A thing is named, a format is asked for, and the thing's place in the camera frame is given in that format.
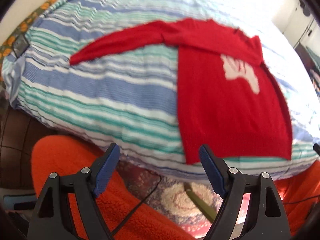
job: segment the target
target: metal pin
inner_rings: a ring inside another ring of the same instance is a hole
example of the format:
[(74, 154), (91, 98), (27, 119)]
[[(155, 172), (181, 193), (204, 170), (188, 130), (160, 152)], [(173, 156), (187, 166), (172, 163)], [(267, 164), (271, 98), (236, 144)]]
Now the metal pin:
[(263, 172), (263, 173), (262, 173), (262, 177), (264, 177), (265, 179), (269, 179), (269, 178), (270, 178), (270, 175), (269, 175), (269, 173), (267, 173), (267, 172)]
[(83, 173), (83, 174), (86, 174), (89, 171), (90, 171), (90, 168), (88, 168), (88, 167), (84, 167), (84, 168), (81, 169), (81, 173)]
[(49, 178), (50, 179), (54, 179), (55, 177), (57, 177), (57, 173), (56, 172), (53, 172), (49, 175)]
[(230, 168), (229, 171), (230, 171), (232, 174), (237, 174), (237, 173), (238, 173), (238, 169), (237, 169), (237, 168)]

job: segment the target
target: white patch on sweater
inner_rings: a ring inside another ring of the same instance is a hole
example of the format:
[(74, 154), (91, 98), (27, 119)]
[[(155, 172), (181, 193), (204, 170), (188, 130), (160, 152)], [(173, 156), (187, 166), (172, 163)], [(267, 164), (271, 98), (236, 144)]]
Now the white patch on sweater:
[(227, 80), (244, 78), (248, 81), (252, 91), (255, 94), (259, 94), (260, 87), (258, 78), (255, 75), (253, 68), (248, 63), (223, 54), (221, 54), (221, 59), (223, 61), (223, 69), (226, 73)]

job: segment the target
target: bedspread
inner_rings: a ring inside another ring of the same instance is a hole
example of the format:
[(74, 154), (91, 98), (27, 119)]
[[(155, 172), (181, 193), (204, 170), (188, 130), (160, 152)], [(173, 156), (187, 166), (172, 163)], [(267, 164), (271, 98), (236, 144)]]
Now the bedspread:
[(26, 33), (18, 59), (8, 55), (2, 75), (13, 107), (47, 126), (92, 141), (116, 142), (122, 159), (185, 181), (208, 183), (200, 164), (186, 165), (177, 122), (177, 49), (152, 45), (69, 65), (70, 55), (96, 38), (153, 20), (213, 18), (259, 35), (263, 56), (290, 109), (292, 160), (227, 158), (247, 174), (291, 177), (319, 156), (320, 104), (302, 62), (263, 16), (230, 0), (58, 0)]

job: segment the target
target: orange fleece fabric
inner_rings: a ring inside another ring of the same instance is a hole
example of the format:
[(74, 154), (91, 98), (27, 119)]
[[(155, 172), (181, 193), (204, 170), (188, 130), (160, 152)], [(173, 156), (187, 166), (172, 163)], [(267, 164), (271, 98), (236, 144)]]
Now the orange fleece fabric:
[[(69, 136), (54, 135), (42, 138), (32, 152), (32, 178), (37, 196), (51, 172), (60, 176), (74, 174), (83, 167), (90, 167), (103, 152), (95, 145)], [(140, 202), (126, 189), (118, 172), (114, 172), (107, 189), (97, 198), (100, 212), (112, 231)], [(78, 235), (87, 239), (76, 198), (70, 196), (70, 206)], [(115, 240), (191, 240), (164, 215), (143, 204), (114, 236)]]
[(291, 234), (294, 235), (304, 224), (312, 204), (317, 203), (320, 198), (316, 197), (296, 204), (286, 203), (320, 195), (320, 162), (315, 161), (306, 171), (289, 179), (277, 180), (275, 184), (284, 203)]

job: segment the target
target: red sweater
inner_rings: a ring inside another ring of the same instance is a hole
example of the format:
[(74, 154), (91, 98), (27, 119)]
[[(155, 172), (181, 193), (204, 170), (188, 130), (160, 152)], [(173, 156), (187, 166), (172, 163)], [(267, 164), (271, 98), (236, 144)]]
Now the red sweater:
[(188, 164), (199, 162), (203, 143), (218, 157), (291, 158), (289, 110), (258, 36), (213, 20), (155, 21), (97, 39), (70, 65), (159, 43), (178, 46), (178, 121)]

